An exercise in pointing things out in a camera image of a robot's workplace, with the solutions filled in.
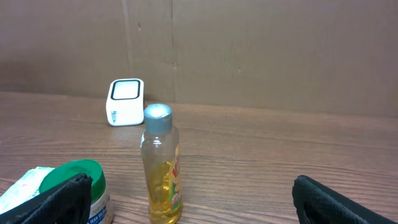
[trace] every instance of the brown cardboard backdrop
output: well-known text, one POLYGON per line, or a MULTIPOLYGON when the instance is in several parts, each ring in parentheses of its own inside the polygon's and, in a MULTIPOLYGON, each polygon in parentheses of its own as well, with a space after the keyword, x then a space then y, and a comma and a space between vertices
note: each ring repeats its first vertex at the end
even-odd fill
POLYGON ((398 116, 396 0, 2 0, 0 91, 398 116))

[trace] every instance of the wood grain surface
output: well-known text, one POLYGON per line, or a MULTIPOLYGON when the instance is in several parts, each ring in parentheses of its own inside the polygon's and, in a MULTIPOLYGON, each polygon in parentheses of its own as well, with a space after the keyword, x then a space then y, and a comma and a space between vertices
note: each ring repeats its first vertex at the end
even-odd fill
MULTIPOLYGON (((139 142, 112 128, 105 99, 0 92, 0 194, 36 166, 100 162, 115 224, 149 223, 139 142)), ((398 119, 171 104, 180 130, 179 223, 298 223, 293 180, 308 175, 398 221, 398 119)))

